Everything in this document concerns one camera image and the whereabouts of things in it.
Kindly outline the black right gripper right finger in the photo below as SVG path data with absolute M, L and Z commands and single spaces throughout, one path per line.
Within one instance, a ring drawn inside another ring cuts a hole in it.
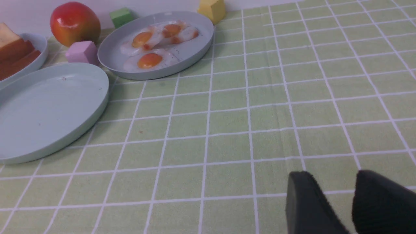
M 352 220 L 359 234 L 414 234 L 416 194 L 377 172 L 360 170 Z

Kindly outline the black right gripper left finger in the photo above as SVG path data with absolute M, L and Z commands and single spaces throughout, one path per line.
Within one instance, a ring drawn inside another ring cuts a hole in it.
M 289 234 L 349 234 L 309 172 L 290 172 L 286 222 Z

